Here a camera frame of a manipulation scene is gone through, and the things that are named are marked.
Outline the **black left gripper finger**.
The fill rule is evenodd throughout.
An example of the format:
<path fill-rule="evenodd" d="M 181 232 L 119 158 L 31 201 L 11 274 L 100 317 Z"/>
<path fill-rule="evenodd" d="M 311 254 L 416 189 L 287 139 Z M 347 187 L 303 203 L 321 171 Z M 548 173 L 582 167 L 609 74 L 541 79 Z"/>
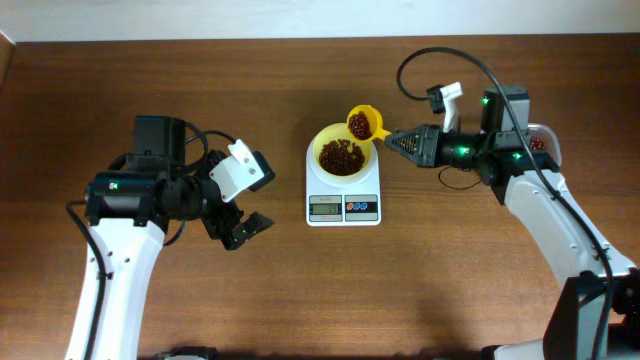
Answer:
<path fill-rule="evenodd" d="M 220 234 L 220 240 L 226 250 L 236 250 L 250 238 L 250 233 L 244 228 L 225 231 Z"/>
<path fill-rule="evenodd" d="M 259 212 L 253 212 L 242 224 L 241 235 L 243 238 L 251 238 L 272 227 L 275 222 Z"/>

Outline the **yellow plastic measuring scoop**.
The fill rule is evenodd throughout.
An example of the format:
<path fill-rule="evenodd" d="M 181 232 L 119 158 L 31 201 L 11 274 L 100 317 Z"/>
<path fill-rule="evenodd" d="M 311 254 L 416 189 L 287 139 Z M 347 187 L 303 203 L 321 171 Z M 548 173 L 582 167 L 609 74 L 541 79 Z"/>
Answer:
<path fill-rule="evenodd" d="M 351 133 L 350 133 L 350 131 L 348 129 L 348 125 L 347 125 L 349 117 L 354 113 L 358 113 L 359 111 L 363 111 L 366 114 L 366 116 L 367 116 L 367 118 L 369 120 L 369 123 L 371 125 L 371 131 L 372 131 L 372 136 L 369 139 L 364 140 L 364 141 L 357 140 L 356 138 L 354 138 L 351 135 Z M 381 113 L 371 105 L 357 105 L 357 106 L 355 106 L 349 112 L 349 114 L 347 115 L 346 125 L 347 125 L 347 132 L 348 132 L 350 138 L 352 140 L 355 140 L 355 141 L 358 141 L 358 142 L 366 142 L 366 141 L 374 141 L 374 140 L 384 141 L 385 137 L 387 135 L 391 134 L 390 131 L 388 131 L 388 130 L 386 130 L 384 128 L 383 118 L 382 118 Z"/>

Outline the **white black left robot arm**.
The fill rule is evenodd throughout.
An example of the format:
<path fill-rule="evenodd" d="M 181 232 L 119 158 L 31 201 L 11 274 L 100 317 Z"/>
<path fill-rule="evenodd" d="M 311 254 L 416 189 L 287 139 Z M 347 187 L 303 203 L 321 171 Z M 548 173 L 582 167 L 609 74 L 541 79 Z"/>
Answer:
<path fill-rule="evenodd" d="M 69 359 L 134 359 L 146 294 L 161 250 L 174 243 L 168 225 L 203 224 L 206 233 L 236 250 L 273 220 L 250 215 L 234 199 L 258 191 L 275 173 L 264 156 L 231 139 L 227 151 L 207 147 L 208 134 L 185 120 L 156 115 L 135 119 L 134 148 L 87 186 L 84 216 L 66 210 L 87 242 L 86 268 Z M 186 161 L 198 140 L 202 156 Z"/>

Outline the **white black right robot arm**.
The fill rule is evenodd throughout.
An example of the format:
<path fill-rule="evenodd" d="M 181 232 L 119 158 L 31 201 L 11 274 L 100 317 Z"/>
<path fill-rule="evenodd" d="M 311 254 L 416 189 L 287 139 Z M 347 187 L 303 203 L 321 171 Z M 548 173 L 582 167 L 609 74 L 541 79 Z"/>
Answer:
<path fill-rule="evenodd" d="M 498 202 L 529 231 L 562 288 L 539 340 L 484 348 L 484 359 L 636 359 L 639 269 L 597 230 L 569 192 L 557 143 L 534 151 L 529 95 L 521 86 L 489 87 L 481 130 L 460 131 L 459 89 L 434 87 L 428 98 L 445 115 L 385 137 L 419 167 L 474 170 Z"/>

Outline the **red beans in scoop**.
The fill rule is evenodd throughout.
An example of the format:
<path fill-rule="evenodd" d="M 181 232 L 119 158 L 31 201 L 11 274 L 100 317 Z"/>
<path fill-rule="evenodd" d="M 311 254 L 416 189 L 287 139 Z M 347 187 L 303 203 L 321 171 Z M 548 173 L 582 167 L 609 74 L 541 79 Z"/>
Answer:
<path fill-rule="evenodd" d="M 371 125 L 363 111 L 352 114 L 348 119 L 348 129 L 357 140 L 367 140 L 372 136 Z"/>

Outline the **red beans in bowl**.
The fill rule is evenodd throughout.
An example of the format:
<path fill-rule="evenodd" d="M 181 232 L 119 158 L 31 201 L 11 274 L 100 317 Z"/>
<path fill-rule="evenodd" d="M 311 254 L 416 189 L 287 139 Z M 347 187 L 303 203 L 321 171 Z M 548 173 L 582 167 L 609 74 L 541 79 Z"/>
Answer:
<path fill-rule="evenodd" d="M 332 140 L 322 147 L 319 164 L 326 172 L 336 176 L 349 176 L 359 172 L 365 163 L 362 149 L 347 139 Z"/>

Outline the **yellow plastic bowl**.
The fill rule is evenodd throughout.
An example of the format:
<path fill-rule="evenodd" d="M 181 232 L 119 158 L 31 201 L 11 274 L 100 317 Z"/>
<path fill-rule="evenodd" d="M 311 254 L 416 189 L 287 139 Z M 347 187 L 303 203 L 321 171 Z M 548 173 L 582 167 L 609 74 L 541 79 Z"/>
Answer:
<path fill-rule="evenodd" d="M 365 163 L 363 168 L 359 172 L 349 176 L 336 176 L 326 172 L 321 168 L 319 164 L 319 155 L 322 150 L 322 147 L 325 144 L 329 143 L 330 141 L 338 140 L 338 139 L 350 140 L 351 142 L 357 144 L 362 149 L 365 155 Z M 345 123 L 336 123 L 336 124 L 327 126 L 316 135 L 311 145 L 311 163 L 315 164 L 320 169 L 321 173 L 327 174 L 329 176 L 337 177 L 337 178 L 348 178 L 348 177 L 354 177 L 355 175 L 363 174 L 365 172 L 365 169 L 372 163 L 372 156 L 373 156 L 373 143 L 367 142 L 367 141 L 358 142 L 358 141 L 352 140 L 347 132 L 347 125 Z"/>

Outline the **white digital kitchen scale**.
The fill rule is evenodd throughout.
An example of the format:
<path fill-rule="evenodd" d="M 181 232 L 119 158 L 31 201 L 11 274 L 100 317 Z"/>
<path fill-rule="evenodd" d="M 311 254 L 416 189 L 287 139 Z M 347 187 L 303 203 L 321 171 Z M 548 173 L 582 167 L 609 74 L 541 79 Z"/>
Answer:
<path fill-rule="evenodd" d="M 378 225 L 382 220 L 382 208 L 375 145 L 372 163 L 363 174 L 337 178 L 321 173 L 311 163 L 313 140 L 306 154 L 307 224 L 315 227 Z"/>

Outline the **red beans in container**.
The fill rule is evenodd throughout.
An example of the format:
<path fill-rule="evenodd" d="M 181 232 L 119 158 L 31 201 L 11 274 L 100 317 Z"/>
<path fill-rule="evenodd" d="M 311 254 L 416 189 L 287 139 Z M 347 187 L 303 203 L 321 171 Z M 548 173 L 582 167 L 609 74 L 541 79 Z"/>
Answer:
<path fill-rule="evenodd" d="M 529 149 L 532 151 L 543 151 L 546 149 L 546 145 L 541 138 L 532 137 L 530 139 Z"/>

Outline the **clear plastic container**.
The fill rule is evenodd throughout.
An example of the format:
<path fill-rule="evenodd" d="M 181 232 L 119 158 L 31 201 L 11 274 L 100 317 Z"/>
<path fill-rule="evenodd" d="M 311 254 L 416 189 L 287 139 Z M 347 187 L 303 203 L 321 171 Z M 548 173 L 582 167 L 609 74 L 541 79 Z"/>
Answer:
<path fill-rule="evenodd" d="M 559 141 L 554 131 L 546 125 L 537 124 L 537 123 L 530 123 L 528 125 L 528 130 L 531 135 L 531 138 L 538 137 L 545 142 L 546 149 L 543 151 L 548 153 L 558 165 L 561 165 L 562 164 L 561 149 L 560 149 Z"/>

